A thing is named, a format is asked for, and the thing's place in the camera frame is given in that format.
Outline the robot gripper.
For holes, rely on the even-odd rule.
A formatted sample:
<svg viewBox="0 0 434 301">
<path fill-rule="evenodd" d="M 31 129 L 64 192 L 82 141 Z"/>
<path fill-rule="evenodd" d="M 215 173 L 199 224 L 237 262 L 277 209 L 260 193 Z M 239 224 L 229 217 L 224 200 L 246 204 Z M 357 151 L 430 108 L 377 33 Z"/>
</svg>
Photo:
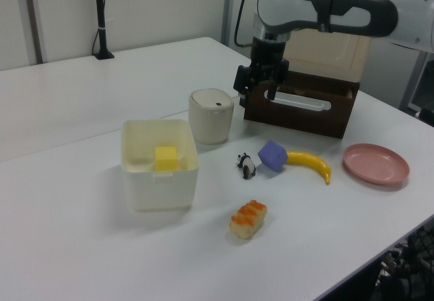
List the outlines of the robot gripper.
<svg viewBox="0 0 434 301">
<path fill-rule="evenodd" d="M 263 81 L 269 81 L 267 98 L 275 99 L 278 87 L 285 81 L 289 69 L 289 61 L 283 58 L 285 45 L 286 42 L 253 40 L 250 65 L 238 67 L 233 85 L 241 107 L 248 106 L 250 92 Z"/>
</svg>

